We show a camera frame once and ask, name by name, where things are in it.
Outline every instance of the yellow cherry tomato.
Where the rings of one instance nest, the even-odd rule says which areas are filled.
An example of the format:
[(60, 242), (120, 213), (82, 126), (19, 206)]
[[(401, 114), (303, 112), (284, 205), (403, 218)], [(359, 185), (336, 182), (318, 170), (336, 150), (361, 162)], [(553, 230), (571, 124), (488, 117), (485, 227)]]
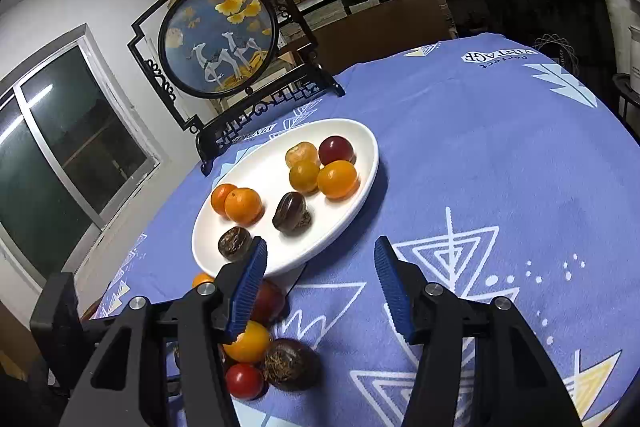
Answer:
[(248, 321), (244, 333), (240, 333), (233, 344), (222, 348), (236, 362), (256, 363), (262, 360), (271, 343), (269, 331), (262, 324)]
[(289, 183), (294, 190), (307, 194), (318, 187), (320, 168), (313, 162), (302, 160), (294, 163), (289, 171)]

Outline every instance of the white container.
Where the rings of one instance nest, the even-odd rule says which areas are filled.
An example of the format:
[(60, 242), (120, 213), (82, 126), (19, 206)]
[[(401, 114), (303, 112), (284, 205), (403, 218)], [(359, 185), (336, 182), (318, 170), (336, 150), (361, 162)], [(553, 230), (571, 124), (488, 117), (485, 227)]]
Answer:
[(631, 89), (640, 93), (640, 28), (629, 26), (631, 30)]
[[(280, 198), (293, 190), (289, 185), (289, 168), (284, 155), (299, 142), (309, 141), (318, 147), (322, 140), (336, 134), (344, 136), (353, 145), (354, 166), (360, 185), (347, 200), (330, 201), (318, 191), (307, 196), (311, 225), (302, 234), (287, 237), (271, 224)], [(220, 182), (251, 187), (260, 194), (264, 215), (246, 228), (252, 237), (260, 235), (267, 242), (267, 270), (264, 275), (268, 277), (306, 263), (336, 239), (362, 208), (377, 171), (378, 142), (373, 133), (360, 122), (335, 118), (301, 125), (268, 141), (243, 158)], [(233, 222), (213, 211), (207, 195), (193, 227), (191, 248), (200, 269), (214, 277), (228, 263), (218, 251), (218, 240), (232, 226)]]

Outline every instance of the fruit pile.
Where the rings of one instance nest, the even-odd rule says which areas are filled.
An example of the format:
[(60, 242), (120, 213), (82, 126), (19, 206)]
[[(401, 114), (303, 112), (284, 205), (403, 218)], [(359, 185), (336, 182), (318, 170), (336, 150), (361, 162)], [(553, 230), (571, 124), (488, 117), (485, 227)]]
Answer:
[[(213, 281), (212, 276), (200, 273), (192, 287)], [(233, 344), (221, 346), (226, 387), (232, 396), (251, 400), (262, 396), (268, 385), (282, 391), (302, 391), (318, 382), (321, 367), (315, 351), (293, 339), (271, 339), (267, 327), (283, 318), (285, 304), (280, 288), (270, 280), (262, 280), (244, 333)], [(179, 368), (179, 353), (175, 353)]]
[[(295, 192), (287, 192), (282, 197), (271, 219), (282, 233), (304, 232), (311, 224), (303, 195), (318, 188), (330, 200), (343, 200), (358, 188), (353, 147), (342, 136), (326, 138), (319, 149), (312, 143), (300, 142), (287, 151), (284, 159), (289, 168), (289, 183)], [(260, 195), (252, 188), (223, 183), (212, 191), (210, 203), (217, 214), (239, 225), (223, 233), (218, 241), (222, 256), (228, 261), (238, 261), (251, 244), (251, 234), (244, 227), (262, 217)]]

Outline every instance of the blue tablecloth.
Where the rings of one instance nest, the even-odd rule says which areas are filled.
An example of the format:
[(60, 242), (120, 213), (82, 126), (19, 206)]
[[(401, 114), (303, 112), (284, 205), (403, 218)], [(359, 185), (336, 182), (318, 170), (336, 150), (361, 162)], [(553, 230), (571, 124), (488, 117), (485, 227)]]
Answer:
[[(253, 147), (309, 121), (352, 118), (378, 140), (377, 178), (348, 229), (309, 261), (273, 331), (317, 349), (324, 382), (238, 405), (242, 427), (400, 425), (420, 350), (388, 315), (373, 263), (382, 234), (459, 296), (513, 299), (584, 424), (598, 425), (640, 367), (634, 140), (573, 76), (498, 35), (357, 64), (338, 80), (345, 97), (272, 108), (209, 178), (195, 168), (127, 255), (98, 315), (135, 295), (161, 301), (190, 289), (196, 215)], [(457, 425), (468, 419), (473, 359), (465, 342)]]

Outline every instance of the black ornate frame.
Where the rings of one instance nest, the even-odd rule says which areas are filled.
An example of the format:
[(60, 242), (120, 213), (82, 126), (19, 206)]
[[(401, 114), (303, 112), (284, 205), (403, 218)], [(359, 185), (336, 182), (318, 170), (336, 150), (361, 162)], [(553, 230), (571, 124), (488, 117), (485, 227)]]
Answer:
[[(213, 160), (225, 152), (240, 136), (242, 128), (247, 126), (254, 116), (267, 111), (271, 105), (278, 105), (290, 100), (304, 100), (325, 89), (332, 89), (338, 96), (344, 95), (342, 86), (316, 63), (318, 41), (293, 0), (268, 0), (268, 3), (273, 6), (277, 30), (289, 23), (297, 23), (302, 28), (309, 41), (308, 44), (297, 49), (303, 63), (258, 90), (253, 90), (251, 86), (245, 87), (246, 84), (238, 86), (239, 89), (233, 90), (233, 92), (244, 90), (247, 97), (206, 124), (202, 123), (197, 114), (185, 120), (175, 107), (174, 85), (167, 80), (169, 77), (173, 82), (175, 81), (174, 77), (168, 71), (163, 71), (161, 66), (152, 59), (145, 60), (138, 49), (138, 43), (145, 37), (141, 24), (164, 6), (167, 1), (157, 0), (131, 25), (136, 36), (129, 42), (128, 47), (147, 80), (180, 128), (182, 130), (188, 129), (196, 135), (196, 149), (202, 160), (200, 170), (205, 176), (211, 172)], [(261, 68), (268, 66), (270, 58), (267, 57), (268, 60), (264, 61)], [(252, 77), (254, 82), (257, 77), (256, 74)], [(175, 87), (189, 93), (188, 90), (183, 89), (184, 84), (179, 81), (175, 83)], [(224, 96), (230, 94), (232, 94), (232, 90), (228, 90)], [(216, 98), (202, 95), (200, 97)]]
[(216, 98), (225, 98), (226, 96), (231, 96), (237, 92), (240, 92), (246, 89), (247, 86), (251, 86), (251, 84), (253, 84), (260, 77), (260, 75), (264, 73), (264, 70), (266, 70), (266, 68), (269, 67), (270, 62), (273, 60), (273, 55), (275, 54), (276, 49), (278, 47), (278, 33), (277, 33), (278, 17), (273, 8), (273, 4), (271, 4), (268, 0), (258, 0), (260, 1), (261, 4), (263, 4), (264, 9), (269, 14), (271, 28), (273, 29), (273, 33), (271, 34), (271, 42), (269, 44), (269, 49), (267, 51), (267, 56), (262, 61), (262, 64), (260, 65), (260, 67), (256, 71), (254, 71), (252, 76), (247, 78), (239, 86), (231, 87), (230, 89), (226, 89), (224, 91), (206, 93), (197, 89), (193, 89), (193, 87), (190, 87), (187, 84), (185, 84), (174, 73), (166, 57), (166, 46), (164, 45), (164, 36), (166, 35), (167, 29), (168, 29), (169, 23), (172, 20), (172, 17), (182, 7), (182, 4), (185, 1), (187, 0), (177, 0), (171, 6), (171, 8), (169, 8), (169, 11), (164, 16), (164, 20), (162, 21), (162, 25), (160, 26), (160, 33), (158, 35), (158, 54), (160, 55), (160, 65), (162, 66), (162, 69), (164, 70), (164, 73), (166, 73), (166, 76), (169, 78), (169, 80), (172, 81), (172, 83), (174, 83), (175, 86), (178, 87), (178, 89), (183, 90), (184, 92), (190, 94), (191, 96), (195, 96), (197, 98), (206, 98), (209, 100), (216, 99)]

